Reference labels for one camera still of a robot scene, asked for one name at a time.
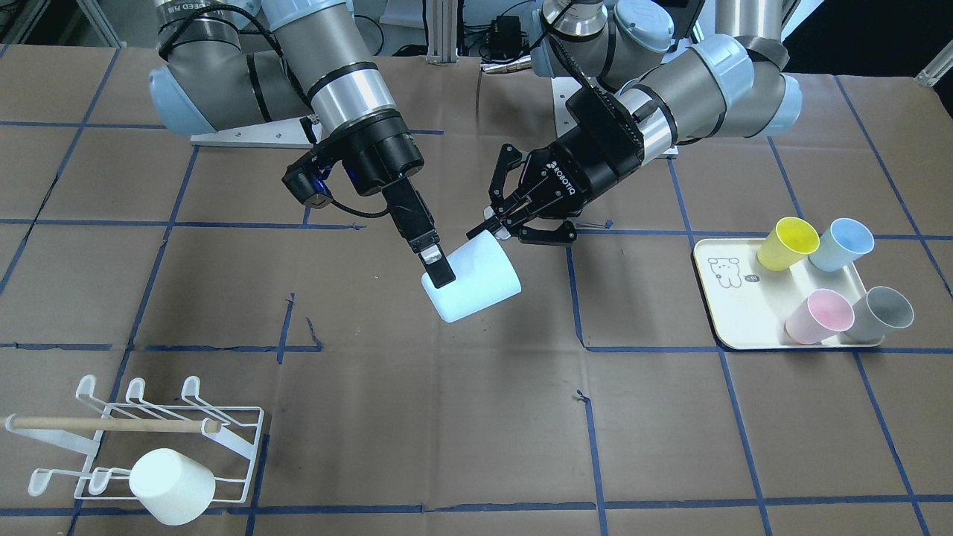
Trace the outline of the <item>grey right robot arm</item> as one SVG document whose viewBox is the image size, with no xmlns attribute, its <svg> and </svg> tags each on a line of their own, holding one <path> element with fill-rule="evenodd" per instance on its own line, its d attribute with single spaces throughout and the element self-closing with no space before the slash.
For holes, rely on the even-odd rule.
<svg viewBox="0 0 953 536">
<path fill-rule="evenodd" d="M 158 54 L 150 94 L 177 135 L 211 135 L 316 116 L 312 149 L 282 179 L 302 204 L 334 202 L 341 164 L 355 192 L 382 194 L 385 214 L 433 286 L 455 281 L 432 214 L 409 178 L 424 164 L 344 1 L 156 1 Z"/>
</svg>

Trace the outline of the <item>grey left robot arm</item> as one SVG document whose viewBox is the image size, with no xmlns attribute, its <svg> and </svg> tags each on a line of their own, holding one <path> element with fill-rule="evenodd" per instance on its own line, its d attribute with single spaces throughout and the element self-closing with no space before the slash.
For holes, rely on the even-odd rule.
<svg viewBox="0 0 953 536">
<path fill-rule="evenodd" d="M 675 23 L 652 1 L 544 1 L 533 13 L 534 72 L 579 82 L 567 133 L 537 150 L 504 144 L 485 220 L 489 233 L 567 246 L 586 204 L 670 148 L 708 137 L 780 135 L 803 105 L 784 74 L 780 1 L 719 1 L 717 31 L 665 60 Z"/>
</svg>

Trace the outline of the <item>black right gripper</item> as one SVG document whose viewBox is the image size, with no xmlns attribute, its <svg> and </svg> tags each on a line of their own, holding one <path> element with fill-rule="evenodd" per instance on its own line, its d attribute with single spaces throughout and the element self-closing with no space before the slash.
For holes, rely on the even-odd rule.
<svg viewBox="0 0 953 536">
<path fill-rule="evenodd" d="M 320 152 L 342 162 L 358 196 L 383 189 L 392 221 L 415 253 L 421 253 L 433 288 L 456 281 L 439 243 L 432 214 L 407 177 L 424 166 L 424 157 L 399 111 L 372 112 L 350 126 L 341 126 L 320 142 Z"/>
</svg>

